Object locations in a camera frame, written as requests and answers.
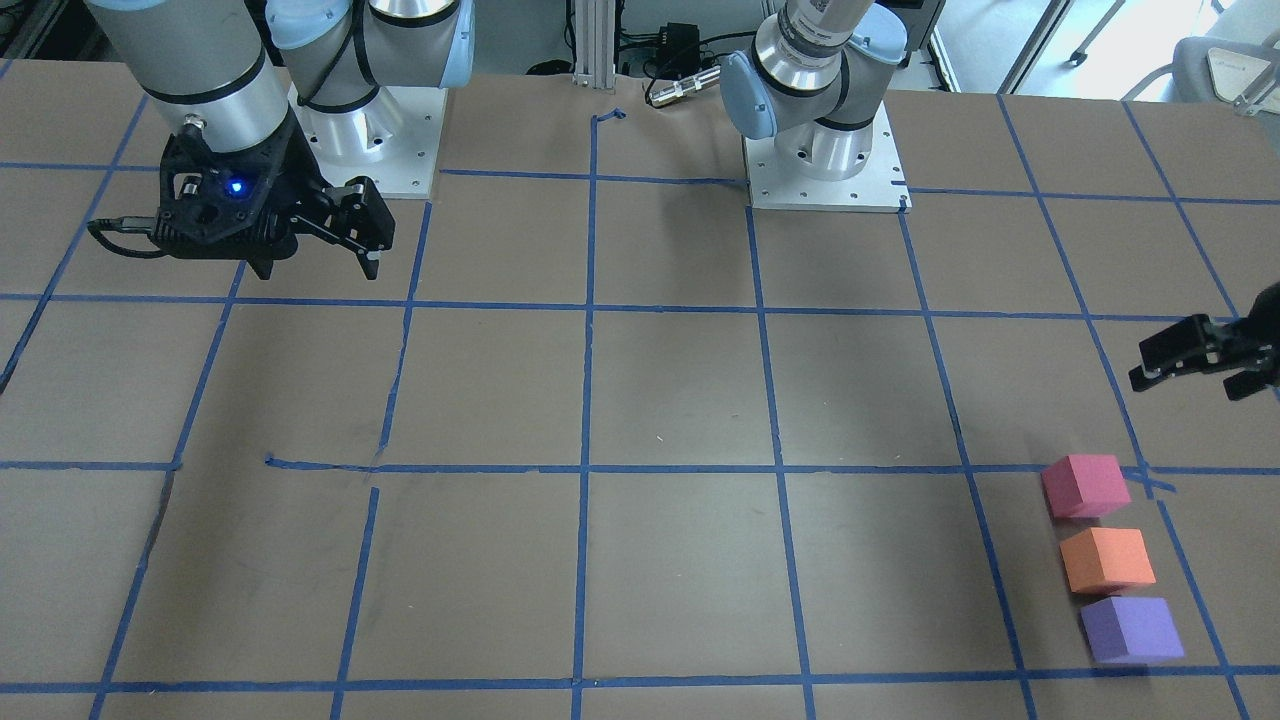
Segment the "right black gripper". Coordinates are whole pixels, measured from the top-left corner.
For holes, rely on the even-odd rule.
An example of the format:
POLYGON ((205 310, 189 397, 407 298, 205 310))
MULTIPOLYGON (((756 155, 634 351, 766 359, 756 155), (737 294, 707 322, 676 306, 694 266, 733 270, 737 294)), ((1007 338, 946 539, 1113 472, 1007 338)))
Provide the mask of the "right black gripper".
POLYGON ((293 258, 297 234, 311 234, 349 250, 364 277, 375 281, 381 255, 392 250, 396 219, 371 177, 355 177, 332 187, 323 177, 310 141, 287 108, 282 123, 255 147, 265 201, 259 214, 260 249, 244 261, 261 281, 270 281, 276 261, 293 258))

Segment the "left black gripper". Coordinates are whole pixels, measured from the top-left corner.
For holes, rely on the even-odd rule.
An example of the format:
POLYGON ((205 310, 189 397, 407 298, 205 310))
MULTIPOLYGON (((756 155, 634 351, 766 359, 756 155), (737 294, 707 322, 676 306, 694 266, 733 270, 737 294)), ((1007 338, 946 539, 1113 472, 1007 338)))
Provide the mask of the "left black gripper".
POLYGON ((1238 328, 1196 314, 1140 341, 1139 350, 1140 364, 1129 370, 1135 392, 1179 375, 1238 369, 1249 357, 1256 368, 1240 369, 1224 380, 1228 398, 1240 401, 1274 388, 1279 382, 1279 283, 1256 296, 1238 328))

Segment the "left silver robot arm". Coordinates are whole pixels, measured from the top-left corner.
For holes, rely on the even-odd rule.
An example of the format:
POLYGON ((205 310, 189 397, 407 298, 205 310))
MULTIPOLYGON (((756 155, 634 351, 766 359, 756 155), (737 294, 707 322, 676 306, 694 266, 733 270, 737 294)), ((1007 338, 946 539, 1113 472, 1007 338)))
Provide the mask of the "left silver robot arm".
MULTIPOLYGON (((906 211, 911 200, 884 94, 908 32, 872 1, 787 1, 719 67, 756 208, 906 211)), ((1188 374, 1224 377, 1230 400, 1277 386, 1277 288, 1230 323, 1188 316, 1143 340, 1137 392, 1188 374)))

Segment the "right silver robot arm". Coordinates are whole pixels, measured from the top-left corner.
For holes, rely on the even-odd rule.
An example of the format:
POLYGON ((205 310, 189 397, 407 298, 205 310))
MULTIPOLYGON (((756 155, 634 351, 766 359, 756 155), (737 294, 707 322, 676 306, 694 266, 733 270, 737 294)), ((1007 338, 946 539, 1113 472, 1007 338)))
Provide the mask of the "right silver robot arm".
POLYGON ((471 1, 91 1, 170 127, 151 217, 95 219, 133 259, 234 260, 269 279, 310 234, 378 277, 396 220, 375 167, 426 161, 393 88, 474 68, 471 1))

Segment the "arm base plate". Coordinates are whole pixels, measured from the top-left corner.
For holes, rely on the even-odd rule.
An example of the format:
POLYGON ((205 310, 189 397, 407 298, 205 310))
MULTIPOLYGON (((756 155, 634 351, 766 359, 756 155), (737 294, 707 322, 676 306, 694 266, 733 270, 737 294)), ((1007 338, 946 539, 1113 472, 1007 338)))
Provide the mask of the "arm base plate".
POLYGON ((445 88, 383 87, 365 106, 343 114, 289 100, 324 177, 333 184, 366 176, 385 199, 429 199, 436 173, 445 88))
POLYGON ((913 208, 884 104, 861 129, 812 122, 772 138, 744 138, 742 150, 756 209, 905 213, 913 208))

